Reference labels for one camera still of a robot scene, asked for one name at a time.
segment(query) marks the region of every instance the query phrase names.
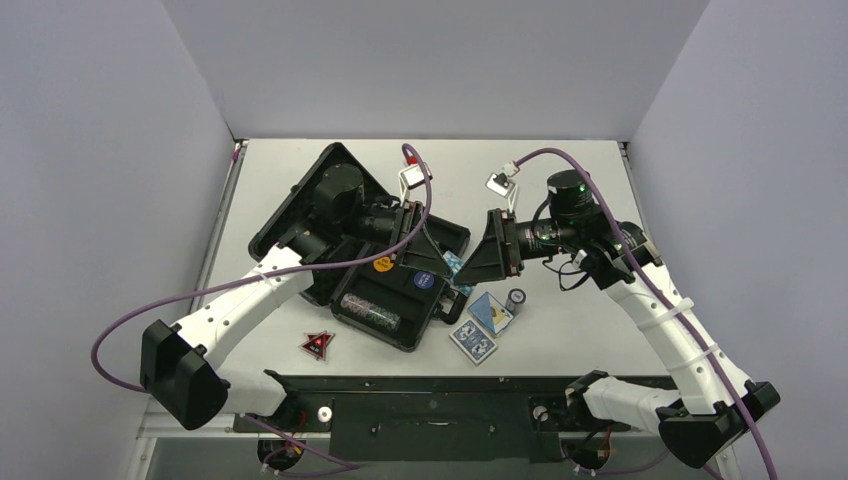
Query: tabletop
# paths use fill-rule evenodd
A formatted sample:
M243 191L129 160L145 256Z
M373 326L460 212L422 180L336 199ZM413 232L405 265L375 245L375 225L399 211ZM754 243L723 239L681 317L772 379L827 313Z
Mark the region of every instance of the tabletop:
M255 266L248 242L296 184L336 140L253 139L246 147L226 223L211 267L209 285L241 278ZM390 192L397 192L404 140L340 140ZM406 140L433 174L432 214L471 231L464 257L476 248L486 212L505 200L485 182L510 160L541 147L570 153L588 170L620 221L642 224L619 145L614 141ZM532 217L546 195L545 179L569 166L544 155L526 163L515 180L521 187L518 220ZM412 198L424 200L424 189ZM478 285L468 305L484 292L503 301L512 288L527 302L496 341L497 351L479 366L448 337L453 327L433 320L418 348L402 352L335 320L329 308L302 298L286 302L232 351L222 368L272 369L283 375L394 376L570 376L601 369L614 375L666 375L662 363L631 319L590 281L561 292L557 276L538 260L525 262L520 277ZM327 330L333 339L326 362L300 351L306 333Z

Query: wall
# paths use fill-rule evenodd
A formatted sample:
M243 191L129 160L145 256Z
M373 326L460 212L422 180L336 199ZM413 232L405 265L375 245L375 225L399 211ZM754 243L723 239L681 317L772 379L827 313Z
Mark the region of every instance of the wall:
M839 0L713 0L630 145L678 284L783 397L762 421L782 478L848 471L846 25Z
M194 285L232 139L159 2L5 2L0 65L0 477L119 478L146 396L88 349ZM138 378L154 318L107 342L111 371Z
M164 0L236 137L629 139L707 0Z

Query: open black case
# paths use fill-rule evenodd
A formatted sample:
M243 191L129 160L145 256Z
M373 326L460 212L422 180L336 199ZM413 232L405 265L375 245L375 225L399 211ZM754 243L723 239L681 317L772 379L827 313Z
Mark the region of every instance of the open black case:
M313 194L324 172L337 165L351 165L360 170L365 203L390 197L389 192L344 145L330 144L303 179L291 187L288 197L250 241L248 251L251 257L261 260L272 246L281 239L285 242L287 234L299 228L299 222L311 214ZM302 263L305 264L354 260L386 248L343 235L325 222L315 222L310 228L319 231L331 245L320 256L304 258ZM467 228L434 215L427 219L426 229L439 250L450 251L457 256L465 251L471 236ZM433 316L453 323L464 308L467 299L438 276L399 265L380 268L381 271L377 268L374 264L367 264L349 269L315 271L313 286L301 296L314 305L331 306L337 319L404 351L415 349ZM442 305L446 299L452 301L449 311Z

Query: blue round sticker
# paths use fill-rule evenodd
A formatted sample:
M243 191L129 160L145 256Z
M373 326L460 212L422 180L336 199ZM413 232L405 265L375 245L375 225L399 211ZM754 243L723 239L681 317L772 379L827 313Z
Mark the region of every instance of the blue round sticker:
M415 286L420 288L421 290L427 290L432 287L434 283L436 283L436 278L432 273L428 272L418 272L412 278L412 282L415 283Z

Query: sticker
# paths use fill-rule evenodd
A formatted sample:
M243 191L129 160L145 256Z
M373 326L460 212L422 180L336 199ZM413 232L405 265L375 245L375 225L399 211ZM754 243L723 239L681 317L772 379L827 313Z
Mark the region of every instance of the sticker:
M429 272L418 272L412 278L412 282L415 283L415 286L421 290L427 290L436 283L436 277Z
M309 355L315 357L315 360L327 361L327 347L330 346L330 341L335 337L334 333L327 333L324 330L321 333L307 333L306 342L300 349Z
M373 264L374 270L377 270L380 273L386 273L395 266L395 262L393 262L389 257L380 257L377 260L374 260Z

